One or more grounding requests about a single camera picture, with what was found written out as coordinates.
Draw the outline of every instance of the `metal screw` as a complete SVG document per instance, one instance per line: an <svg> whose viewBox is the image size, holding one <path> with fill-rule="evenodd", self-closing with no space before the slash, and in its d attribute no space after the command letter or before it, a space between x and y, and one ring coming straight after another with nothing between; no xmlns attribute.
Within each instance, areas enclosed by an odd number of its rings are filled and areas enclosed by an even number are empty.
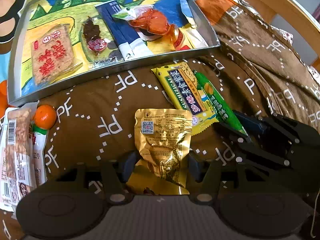
<svg viewBox="0 0 320 240"><path fill-rule="evenodd" d="M236 158L236 162L237 162L237 163L241 163L241 162L242 162L242 158L241 158L240 156L238 156L238 157Z"/></svg>
<svg viewBox="0 0 320 240"><path fill-rule="evenodd" d="M197 200L199 200L201 202L209 202L212 200L212 196L209 194L199 194L197 196Z"/></svg>
<svg viewBox="0 0 320 240"><path fill-rule="evenodd" d="M112 194L112 195L110 196L110 200L111 200L112 202L122 202L122 201L125 200L125 196L122 195L122 194Z"/></svg>

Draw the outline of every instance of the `mandarin orange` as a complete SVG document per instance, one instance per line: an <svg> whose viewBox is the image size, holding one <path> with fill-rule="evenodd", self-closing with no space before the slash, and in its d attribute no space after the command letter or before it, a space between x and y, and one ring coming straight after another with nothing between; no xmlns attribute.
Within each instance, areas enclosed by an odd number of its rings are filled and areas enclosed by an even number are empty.
<svg viewBox="0 0 320 240"><path fill-rule="evenodd" d="M55 109L50 105L39 106L34 116L35 124L41 129L49 130L57 119Z"/></svg>

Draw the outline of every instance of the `beef jerky package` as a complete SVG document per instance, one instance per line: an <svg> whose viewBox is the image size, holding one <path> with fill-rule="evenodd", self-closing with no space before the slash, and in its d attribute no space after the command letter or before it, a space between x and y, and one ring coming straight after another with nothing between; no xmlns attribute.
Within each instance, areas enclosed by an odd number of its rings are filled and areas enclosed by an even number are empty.
<svg viewBox="0 0 320 240"><path fill-rule="evenodd" d="M53 83L75 72L82 62L75 59L68 24L58 24L31 44L32 74L36 85Z"/></svg>
<svg viewBox="0 0 320 240"><path fill-rule="evenodd" d="M8 112L5 163L12 207L36 188L31 120L37 107L27 103Z"/></svg>
<svg viewBox="0 0 320 240"><path fill-rule="evenodd" d="M80 30L83 52L89 69L123 61L115 40L100 17L88 17Z"/></svg>

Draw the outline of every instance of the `barcode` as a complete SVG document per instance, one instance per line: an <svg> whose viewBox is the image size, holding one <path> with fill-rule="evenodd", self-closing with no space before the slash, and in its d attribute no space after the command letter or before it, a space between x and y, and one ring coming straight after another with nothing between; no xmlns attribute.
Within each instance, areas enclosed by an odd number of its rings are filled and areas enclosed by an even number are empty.
<svg viewBox="0 0 320 240"><path fill-rule="evenodd" d="M4 182L3 184L4 184L3 195L5 195L6 197L10 198L9 185L6 182Z"/></svg>
<svg viewBox="0 0 320 240"><path fill-rule="evenodd" d="M16 143L16 120L9 120L8 123L8 144Z"/></svg>

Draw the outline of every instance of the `gold foil snack package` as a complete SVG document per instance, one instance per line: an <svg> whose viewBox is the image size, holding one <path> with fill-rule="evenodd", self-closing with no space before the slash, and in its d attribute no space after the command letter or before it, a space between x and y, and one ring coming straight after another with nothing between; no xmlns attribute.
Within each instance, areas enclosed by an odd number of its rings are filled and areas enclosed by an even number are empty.
<svg viewBox="0 0 320 240"><path fill-rule="evenodd" d="M192 113L192 135L201 133L214 122L216 112L186 62L152 69L177 109Z"/></svg>
<svg viewBox="0 0 320 240"><path fill-rule="evenodd" d="M134 141L148 169L156 176L185 187L192 114L177 109L138 109Z"/></svg>
<svg viewBox="0 0 320 240"><path fill-rule="evenodd" d="M136 194L151 194L151 195L188 195L189 191L184 187L169 182L157 177L150 172L149 163L140 159L129 180L126 183L127 187Z"/></svg>
<svg viewBox="0 0 320 240"><path fill-rule="evenodd" d="M58 24L31 44L32 74L36 85L52 83L81 65L75 59L67 24Z"/></svg>
<svg viewBox="0 0 320 240"><path fill-rule="evenodd" d="M38 103L28 103L8 112L5 165L12 206L36 187L30 121Z"/></svg>

